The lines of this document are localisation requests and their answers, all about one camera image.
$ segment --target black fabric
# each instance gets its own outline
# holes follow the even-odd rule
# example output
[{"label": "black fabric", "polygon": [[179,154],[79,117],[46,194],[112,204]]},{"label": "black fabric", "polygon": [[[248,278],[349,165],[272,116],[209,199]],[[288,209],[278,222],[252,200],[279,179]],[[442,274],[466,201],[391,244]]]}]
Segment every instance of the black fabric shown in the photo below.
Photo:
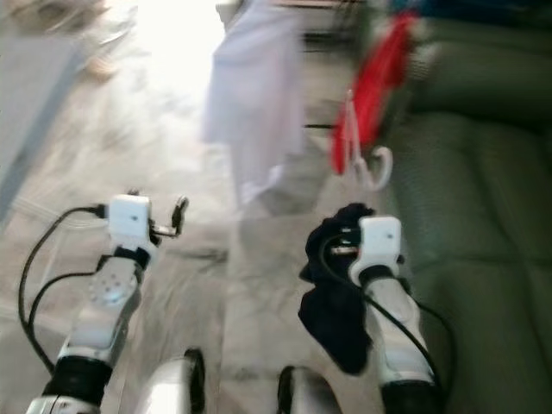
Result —
[{"label": "black fabric", "polygon": [[[373,215],[364,204],[350,204],[310,233],[305,246],[309,262],[299,274],[315,288],[305,293],[299,309],[299,319],[309,333],[323,346],[337,366],[349,374],[359,374],[367,364],[372,344],[364,329],[366,308],[360,295],[335,280],[320,261],[320,249],[331,236],[343,234],[352,245],[360,240],[359,219]],[[348,267],[354,255],[332,256],[329,249],[342,245],[336,240],[323,252],[332,271],[348,279]]]}]

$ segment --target black cable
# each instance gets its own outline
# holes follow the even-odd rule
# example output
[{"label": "black cable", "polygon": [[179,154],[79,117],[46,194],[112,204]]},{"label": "black cable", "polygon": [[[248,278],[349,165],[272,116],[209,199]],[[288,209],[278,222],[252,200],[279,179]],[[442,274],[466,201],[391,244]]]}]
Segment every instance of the black cable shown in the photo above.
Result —
[{"label": "black cable", "polygon": [[303,53],[327,53],[327,49],[305,49]]},{"label": "black cable", "polygon": [[303,125],[303,128],[307,129],[333,129],[335,125],[331,123],[307,123]]},{"label": "black cable", "polygon": [[437,313],[435,310],[431,309],[426,304],[421,304],[416,299],[414,299],[414,302],[416,302],[418,308],[420,308],[422,311],[429,313],[431,316],[437,319],[441,323],[443,328],[445,328],[445,331],[447,332],[448,344],[450,346],[450,358],[449,358],[450,370],[448,373],[447,388],[445,390],[445,401],[446,401],[449,399],[452,389],[455,385],[456,370],[458,368],[458,346],[456,342],[455,332],[453,331],[449,322],[444,317],[439,315],[439,313]]},{"label": "black cable", "polygon": [[21,323],[21,326],[23,328],[23,332],[25,333],[25,336],[27,337],[28,341],[33,347],[33,350],[36,352],[38,357],[41,359],[42,363],[48,370],[50,374],[53,373],[53,363],[50,361],[48,356],[46,355],[46,352],[42,348],[42,346],[36,341],[34,336],[32,335],[31,330],[28,327],[28,322],[25,320],[25,285],[27,284],[27,277],[28,277],[28,271],[30,270],[31,265],[33,264],[33,260],[35,259],[35,256],[38,254],[39,250],[41,249],[42,245],[46,242],[48,237],[52,235],[52,233],[58,228],[58,226],[63,222],[66,218],[68,218],[71,214],[77,213],[77,212],[88,212],[92,214],[98,213],[98,206],[94,207],[77,207],[74,209],[70,209],[61,216],[59,216],[55,222],[50,225],[49,229],[44,233],[42,238],[34,245],[33,250],[31,250],[30,255],[27,258],[27,261],[25,262],[25,266],[23,267],[21,279],[19,281],[19,289],[17,293],[17,313],[19,316],[19,322]]},{"label": "black cable", "polygon": [[339,275],[336,274],[331,269],[331,267],[329,266],[328,262],[326,261],[326,258],[324,257],[326,247],[328,247],[330,242],[332,242],[332,241],[334,241],[338,238],[342,238],[342,237],[343,237],[343,235],[339,234],[339,235],[333,235],[333,236],[328,237],[327,239],[324,240],[324,242],[322,243],[322,246],[320,247],[320,251],[319,251],[319,259],[320,259],[320,262],[321,262],[322,266],[324,267],[326,272],[328,272],[328,274],[331,276],[332,279],[334,279],[336,282],[342,284],[343,286],[347,287],[350,291],[354,292],[355,294],[361,296],[361,298],[365,302],[367,302],[368,304],[373,306],[379,313],[381,313],[387,320],[389,320],[389,322],[391,322],[393,325],[395,325],[403,334],[405,334],[405,336],[408,339],[411,340],[411,342],[414,344],[414,346],[417,348],[417,350],[420,352],[420,354],[422,354],[422,356],[424,357],[424,359],[427,361],[428,365],[430,366],[430,370],[433,373],[433,380],[435,382],[436,388],[444,396],[445,393],[444,393],[444,389],[442,387],[441,376],[437,372],[436,364],[433,361],[433,359],[431,358],[430,353],[420,343],[420,341],[399,320],[397,320],[391,313],[389,313],[383,306],[378,304],[376,301],[374,301],[368,295],[364,294],[358,286],[353,285],[350,281],[348,281],[348,279],[345,280],[345,279],[340,278]]},{"label": "black cable", "polygon": [[31,332],[31,335],[36,340],[36,334],[35,334],[35,318],[36,318],[36,312],[38,311],[38,306],[41,303],[42,297],[47,292],[47,290],[56,282],[59,282],[63,279],[68,278],[82,278],[87,276],[92,276],[94,272],[86,272],[86,273],[66,273],[62,274],[61,276],[56,276],[55,278],[50,279],[38,292],[36,297],[33,300],[33,304],[31,306],[31,311],[28,314],[28,329]]}]

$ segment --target tiled floor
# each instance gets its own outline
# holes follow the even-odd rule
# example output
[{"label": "tiled floor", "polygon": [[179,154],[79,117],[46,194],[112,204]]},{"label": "tiled floor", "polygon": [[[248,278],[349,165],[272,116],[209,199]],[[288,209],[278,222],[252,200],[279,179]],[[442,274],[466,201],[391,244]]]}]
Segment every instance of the tiled floor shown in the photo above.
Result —
[{"label": "tiled floor", "polygon": [[[14,322],[26,254],[53,212],[136,186],[152,197],[156,217],[168,218],[180,194],[191,208],[183,236],[163,245],[148,273],[104,412],[132,412],[155,366],[190,346],[207,360],[208,413],[274,412],[277,375],[290,363],[323,373],[343,412],[378,412],[373,373],[339,373],[297,319],[309,288],[297,278],[304,241],[342,203],[329,180],[325,133],[310,131],[305,154],[289,159],[282,181],[238,214],[226,150],[199,134],[210,56],[223,37],[215,5],[138,5],[132,32],[110,51],[119,72],[105,84],[83,76],[74,85],[0,239],[0,350],[7,350],[0,369],[19,360],[20,374],[33,379],[2,379],[0,412],[22,412],[46,379]],[[307,122],[334,120],[351,72],[339,54],[304,54]],[[101,228],[60,233],[38,257],[28,294],[57,273],[92,268],[105,246]],[[67,329],[83,283],[57,287],[43,304],[39,322],[51,329],[41,339],[52,355],[62,340],[54,331]]]}]

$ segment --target hanging white fabric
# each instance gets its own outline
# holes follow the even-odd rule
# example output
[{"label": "hanging white fabric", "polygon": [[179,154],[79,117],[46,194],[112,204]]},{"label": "hanging white fabric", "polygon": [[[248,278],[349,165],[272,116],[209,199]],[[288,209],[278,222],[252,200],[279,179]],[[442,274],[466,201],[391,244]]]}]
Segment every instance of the hanging white fabric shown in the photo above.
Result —
[{"label": "hanging white fabric", "polygon": [[215,51],[204,139],[228,144],[244,205],[303,146],[301,28],[290,9],[251,2]]}]

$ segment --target green sofa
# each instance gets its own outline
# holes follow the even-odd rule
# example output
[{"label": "green sofa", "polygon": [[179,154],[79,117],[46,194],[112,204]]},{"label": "green sofa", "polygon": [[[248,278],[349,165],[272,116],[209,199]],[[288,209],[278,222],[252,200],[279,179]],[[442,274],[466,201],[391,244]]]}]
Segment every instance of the green sofa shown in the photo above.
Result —
[{"label": "green sofa", "polygon": [[[415,296],[452,324],[454,414],[552,413],[552,35],[429,21],[381,137]],[[446,377],[448,338],[423,316]]]}]

